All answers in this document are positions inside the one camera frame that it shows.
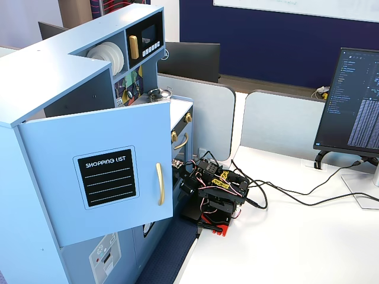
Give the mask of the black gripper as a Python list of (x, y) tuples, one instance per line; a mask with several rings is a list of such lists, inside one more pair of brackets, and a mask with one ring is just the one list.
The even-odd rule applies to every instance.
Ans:
[(184, 169), (178, 169), (181, 182), (180, 196), (188, 196), (194, 193), (198, 188), (205, 187), (202, 179), (203, 169), (200, 166), (184, 166)]

